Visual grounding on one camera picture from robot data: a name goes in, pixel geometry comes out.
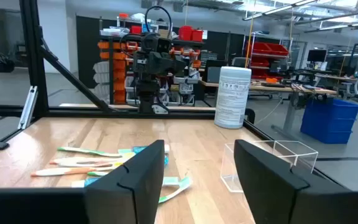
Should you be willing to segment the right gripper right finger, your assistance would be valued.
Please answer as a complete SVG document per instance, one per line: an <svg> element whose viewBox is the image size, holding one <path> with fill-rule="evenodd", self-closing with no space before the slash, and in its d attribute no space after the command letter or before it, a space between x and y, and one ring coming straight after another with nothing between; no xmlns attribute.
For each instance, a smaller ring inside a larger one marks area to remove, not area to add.
<svg viewBox="0 0 358 224"><path fill-rule="evenodd" d="M245 140L235 140L234 162L256 224L358 224L358 191Z"/></svg>

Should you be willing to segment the black aluminium table frame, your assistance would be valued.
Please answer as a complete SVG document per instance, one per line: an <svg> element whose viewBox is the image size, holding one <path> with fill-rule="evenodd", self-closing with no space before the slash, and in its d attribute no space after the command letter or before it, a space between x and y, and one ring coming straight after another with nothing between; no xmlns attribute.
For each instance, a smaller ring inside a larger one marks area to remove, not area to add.
<svg viewBox="0 0 358 224"><path fill-rule="evenodd" d="M41 88L32 124L8 138L0 151L0 189L69 187L83 180L83 174L34 177L32 173L52 167L52 159L62 157L62 143L76 146L102 146L115 151L131 143L150 144L163 139L170 146L167 176L191 177L218 185L223 147L236 139L250 142L269 136L250 122L237 131L220 128L210 114L200 111L155 118L124 113L106 114L86 108L51 110L46 100L44 61L38 40L39 16L36 0L19 0L25 43L30 53L30 80Z"/></svg>

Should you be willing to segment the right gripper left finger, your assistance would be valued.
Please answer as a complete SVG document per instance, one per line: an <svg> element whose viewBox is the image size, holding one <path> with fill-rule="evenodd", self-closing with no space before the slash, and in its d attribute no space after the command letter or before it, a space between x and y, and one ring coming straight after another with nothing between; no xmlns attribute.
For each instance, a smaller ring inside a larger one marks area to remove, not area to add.
<svg viewBox="0 0 358 224"><path fill-rule="evenodd" d="M154 224L164 146L154 141L85 187L0 188L0 224Z"/></svg>

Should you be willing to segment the white wipes canister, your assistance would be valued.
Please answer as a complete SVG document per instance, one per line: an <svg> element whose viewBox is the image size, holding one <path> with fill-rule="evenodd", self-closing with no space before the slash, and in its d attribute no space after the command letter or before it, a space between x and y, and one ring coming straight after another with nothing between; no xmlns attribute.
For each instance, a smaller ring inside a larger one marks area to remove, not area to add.
<svg viewBox="0 0 358 224"><path fill-rule="evenodd" d="M242 127L249 94L252 70L221 67L214 116L215 125L227 129Z"/></svg>

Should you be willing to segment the shelf rack with orange bins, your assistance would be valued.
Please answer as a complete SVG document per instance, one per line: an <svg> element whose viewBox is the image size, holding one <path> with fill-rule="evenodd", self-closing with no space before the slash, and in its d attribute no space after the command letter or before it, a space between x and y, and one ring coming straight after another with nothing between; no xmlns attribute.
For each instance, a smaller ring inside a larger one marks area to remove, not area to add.
<svg viewBox="0 0 358 224"><path fill-rule="evenodd" d="M203 42L180 40L171 22L145 19L143 14L120 14L115 26L106 27L99 23L101 60L93 65L93 79L96 82L94 92L107 103L140 104L135 95L138 77L132 70L131 55L140 50L140 36L148 32L163 38L169 37L172 41L170 55L179 55L186 63L185 69L177 75L168 73L157 77L160 100L165 106L193 106L194 87L200 79L199 56Z"/></svg>

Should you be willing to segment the black computer monitor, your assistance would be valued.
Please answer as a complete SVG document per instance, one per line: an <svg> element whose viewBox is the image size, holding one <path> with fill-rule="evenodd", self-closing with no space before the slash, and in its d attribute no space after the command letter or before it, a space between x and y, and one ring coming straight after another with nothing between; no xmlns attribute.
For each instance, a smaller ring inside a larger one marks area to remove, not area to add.
<svg viewBox="0 0 358 224"><path fill-rule="evenodd" d="M308 52L308 62L324 62L326 59L327 50L310 50Z"/></svg>

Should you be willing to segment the silver aluminium bracket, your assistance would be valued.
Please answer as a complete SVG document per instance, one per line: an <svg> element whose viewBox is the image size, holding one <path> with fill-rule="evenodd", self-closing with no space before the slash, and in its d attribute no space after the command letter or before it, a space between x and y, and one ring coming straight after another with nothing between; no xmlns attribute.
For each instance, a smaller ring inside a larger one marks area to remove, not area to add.
<svg viewBox="0 0 358 224"><path fill-rule="evenodd" d="M35 104L37 102L38 87L31 86L25 101L25 105L22 110L22 114L19 120L18 129L26 129L32 119Z"/></svg>

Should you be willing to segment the clear acrylic organizer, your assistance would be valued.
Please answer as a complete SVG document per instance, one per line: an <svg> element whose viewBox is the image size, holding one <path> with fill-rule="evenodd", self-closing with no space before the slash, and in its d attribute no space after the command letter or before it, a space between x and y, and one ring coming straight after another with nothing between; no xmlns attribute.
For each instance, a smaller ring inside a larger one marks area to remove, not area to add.
<svg viewBox="0 0 358 224"><path fill-rule="evenodd" d="M313 172L318 151L299 141L251 141L251 144L290 163ZM243 193L234 161L234 143L224 147L220 178L231 193Z"/></svg>

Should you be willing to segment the orange white toothbrush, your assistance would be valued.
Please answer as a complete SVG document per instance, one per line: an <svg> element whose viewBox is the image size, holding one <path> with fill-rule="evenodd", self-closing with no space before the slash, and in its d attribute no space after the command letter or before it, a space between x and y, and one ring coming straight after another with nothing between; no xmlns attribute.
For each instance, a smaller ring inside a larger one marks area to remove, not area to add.
<svg viewBox="0 0 358 224"><path fill-rule="evenodd" d="M121 158L110 157L66 157L54 159L49 164L61 167L111 167L119 166L124 162L125 160Z"/></svg>
<svg viewBox="0 0 358 224"><path fill-rule="evenodd" d="M56 175L86 174L95 171L113 170L115 167L59 167L38 170L31 173L32 177L47 177Z"/></svg>

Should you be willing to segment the blue storage bin stack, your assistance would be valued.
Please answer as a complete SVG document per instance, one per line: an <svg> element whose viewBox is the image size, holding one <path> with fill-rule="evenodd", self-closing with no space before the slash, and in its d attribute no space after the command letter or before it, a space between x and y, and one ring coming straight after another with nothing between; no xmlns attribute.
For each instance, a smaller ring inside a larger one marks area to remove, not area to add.
<svg viewBox="0 0 358 224"><path fill-rule="evenodd" d="M310 100L300 131L325 144L347 144L358 114L358 104L335 98Z"/></svg>

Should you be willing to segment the blue mouthwash bottle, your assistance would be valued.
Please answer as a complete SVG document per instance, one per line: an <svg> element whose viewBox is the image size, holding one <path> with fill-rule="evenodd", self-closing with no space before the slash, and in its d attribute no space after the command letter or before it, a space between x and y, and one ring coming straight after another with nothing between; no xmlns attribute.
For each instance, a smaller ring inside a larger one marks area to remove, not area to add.
<svg viewBox="0 0 358 224"><path fill-rule="evenodd" d="M142 150L144 150L146 147L147 146L134 146L132 148L132 151L135 154L137 154L137 153L141 152ZM170 152L170 146L168 144L165 144L164 145L164 154L165 154L164 164L165 164L165 166L167 166L169 163L169 158L168 158L169 152Z"/></svg>

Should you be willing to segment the wooden workbench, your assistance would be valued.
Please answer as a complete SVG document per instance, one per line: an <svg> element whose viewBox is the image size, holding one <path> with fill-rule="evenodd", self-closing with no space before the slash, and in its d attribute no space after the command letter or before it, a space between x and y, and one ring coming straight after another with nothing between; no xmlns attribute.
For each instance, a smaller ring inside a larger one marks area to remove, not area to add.
<svg viewBox="0 0 358 224"><path fill-rule="evenodd" d="M285 117L284 125L282 128L272 125L272 129L281 132L282 134L289 134L293 122L295 119L295 101L299 99L299 94L302 93L304 95L336 95L336 92L333 90L327 90L324 88L317 88L314 90L309 90L304 88L298 84L291 84L285 87L270 87L270 86L263 86L262 83L253 82L250 84L249 90L251 92L265 92L266 94L278 94L278 93L288 93L290 95L290 103L287 108L287 115Z"/></svg>

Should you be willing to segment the shelf with red bins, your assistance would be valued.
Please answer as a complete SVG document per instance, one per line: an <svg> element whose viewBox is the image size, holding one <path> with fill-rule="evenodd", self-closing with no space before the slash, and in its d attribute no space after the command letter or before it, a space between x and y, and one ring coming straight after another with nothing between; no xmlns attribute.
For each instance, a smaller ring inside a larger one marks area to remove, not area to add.
<svg viewBox="0 0 358 224"><path fill-rule="evenodd" d="M246 67L251 69L255 80L281 81L287 71L289 51L282 40L265 37L266 32L252 32L244 41Z"/></svg>

